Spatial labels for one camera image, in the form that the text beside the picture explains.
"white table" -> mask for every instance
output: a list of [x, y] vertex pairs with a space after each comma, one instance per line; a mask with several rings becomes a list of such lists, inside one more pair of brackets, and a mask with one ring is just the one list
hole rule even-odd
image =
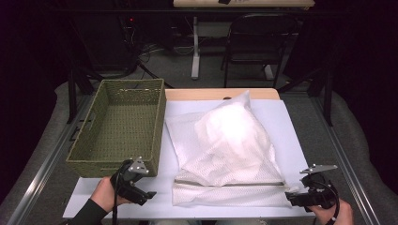
[[[207, 111], [221, 103], [224, 97], [234, 97], [246, 89], [168, 89], [166, 115]], [[277, 163], [286, 183], [303, 188], [300, 170], [307, 168], [306, 160], [299, 145], [299, 140], [292, 126], [283, 101], [279, 100], [274, 89], [250, 89], [252, 109], [265, 127], [275, 145]], [[300, 207], [225, 207], [172, 206], [172, 184], [178, 173], [178, 164], [168, 131], [163, 127], [161, 157], [157, 177], [146, 177], [136, 186], [143, 191], [157, 191], [153, 199], [143, 206], [124, 204], [118, 208], [118, 217], [125, 219], [223, 219], [223, 218], [297, 218], [313, 217]], [[95, 189], [98, 178], [80, 178], [74, 189], [64, 218], [73, 218], [85, 204]]]

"black curtain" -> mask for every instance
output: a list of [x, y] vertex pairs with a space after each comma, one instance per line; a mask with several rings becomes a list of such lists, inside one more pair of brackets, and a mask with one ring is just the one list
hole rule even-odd
[[35, 150], [69, 66], [49, 19], [33, 1], [0, 6], [0, 201]]
[[[318, 0], [313, 10], [351, 6], [352, 11], [359, 10], [354, 1], [339, 2], [334, 5]], [[359, 121], [370, 160], [382, 180], [398, 194], [398, 3], [367, 0], [360, 5], [356, 14], [360, 22], [351, 27], [352, 35], [346, 37], [348, 44], [332, 71], [333, 90], [345, 99]], [[297, 79], [322, 66], [342, 27], [349, 23], [347, 19], [305, 21], [284, 73]]]

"dark background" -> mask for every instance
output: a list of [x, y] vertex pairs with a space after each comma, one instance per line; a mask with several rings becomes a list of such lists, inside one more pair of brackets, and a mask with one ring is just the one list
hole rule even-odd
[[[67, 80], [71, 59], [88, 68], [118, 70], [130, 63], [130, 54], [123, 44], [116, 17], [75, 20], [76, 27], [81, 29], [78, 33], [83, 34], [81, 37], [69, 20], [49, 17], [34, 1], [2, 1], [0, 8], [0, 172], [3, 180], [0, 201], [3, 201], [50, 119], [56, 102], [54, 89]], [[334, 70], [334, 91], [345, 99], [360, 122], [371, 161], [395, 193], [398, 193], [394, 177], [398, 173], [395, 166], [398, 159], [397, 11], [396, 2], [379, 1], [372, 7], [372, 13], [365, 13], [361, 18], [363, 22], [353, 32], [354, 41], [345, 46], [342, 60]], [[170, 32], [167, 24], [171, 21], [161, 18], [164, 19], [158, 17], [154, 22], [163, 27], [164, 32]], [[90, 27], [94, 31], [88, 31], [88, 22], [95, 24]], [[154, 30], [150, 24], [153, 22], [145, 25], [148, 34]], [[340, 25], [344, 26], [343, 23], [325, 26], [319, 22], [300, 34], [302, 41], [298, 41], [292, 52], [285, 73], [297, 78], [316, 67], [322, 54], [332, 48]], [[95, 32], [108, 35], [98, 36]], [[169, 36], [160, 40], [158, 34], [152, 35], [170, 47]], [[87, 46], [94, 47], [92, 52], [86, 50]], [[300, 48], [307, 50], [305, 63], [300, 62], [300, 53], [303, 53]], [[108, 57], [101, 58], [98, 51], [108, 52]]]

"gray carpet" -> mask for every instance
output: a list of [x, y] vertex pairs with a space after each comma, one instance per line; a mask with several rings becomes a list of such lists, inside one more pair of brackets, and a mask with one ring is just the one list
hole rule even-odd
[[[168, 83], [177, 88], [203, 88], [222, 87], [222, 75], [220, 71], [221, 56], [218, 50], [203, 49], [200, 79], [191, 79], [191, 55], [176, 54], [173, 52], [157, 51], [150, 54], [145, 65], [150, 71], [164, 78]], [[251, 73], [255, 78], [261, 78], [259, 68], [251, 70], [236, 68], [233, 76], [239, 78], [241, 74]], [[137, 69], [126, 79], [141, 79], [143, 71]], [[278, 86], [285, 83], [286, 77], [282, 76]], [[271, 86], [271, 82], [250, 82], [242, 84], [241, 81], [231, 81], [231, 86]], [[302, 93], [307, 84], [298, 86], [289, 93], [282, 94], [281, 98], [292, 118], [293, 125], [298, 134], [301, 147], [307, 162], [316, 164], [338, 164], [334, 154], [334, 143], [330, 140], [325, 129], [322, 117], [317, 113], [314, 100]], [[37, 174], [45, 158], [57, 146], [57, 142], [66, 127], [68, 120], [68, 88], [66, 84], [56, 90], [58, 101], [54, 109], [53, 117], [42, 135], [42, 138], [33, 156], [26, 165], [13, 190], [8, 194], [0, 206], [0, 224], [7, 224], [12, 213]], [[366, 140], [363, 137], [360, 126], [352, 113], [347, 109], [344, 101], [334, 95], [332, 105], [333, 130], [336, 132], [340, 144], [345, 150], [355, 172], [363, 184], [364, 192], [367, 193], [371, 205], [378, 215], [380, 224], [398, 224], [398, 216], [394, 209], [398, 208], [398, 198], [387, 187], [385, 187], [377, 172], [369, 162]], [[78, 176], [66, 165], [65, 159], [72, 142], [62, 145], [61, 157], [54, 168], [47, 184], [41, 191], [34, 207], [27, 215], [25, 224], [58, 224], [63, 221], [62, 214], [66, 208], [71, 192], [77, 182]], [[341, 170], [327, 172], [327, 176], [339, 190], [342, 198], [352, 203], [355, 211], [356, 224], [366, 224], [357, 200], [351, 192], [351, 187], [346, 184]], [[274, 220], [272, 224], [311, 224], [309, 219]], [[121, 221], [120, 224], [136, 224], [136, 221]]]

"table leg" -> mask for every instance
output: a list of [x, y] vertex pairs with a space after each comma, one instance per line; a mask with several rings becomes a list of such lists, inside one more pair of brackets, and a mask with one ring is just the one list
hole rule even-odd
[[199, 79], [199, 41], [198, 41], [198, 19], [193, 17], [193, 61], [191, 78], [193, 80]]

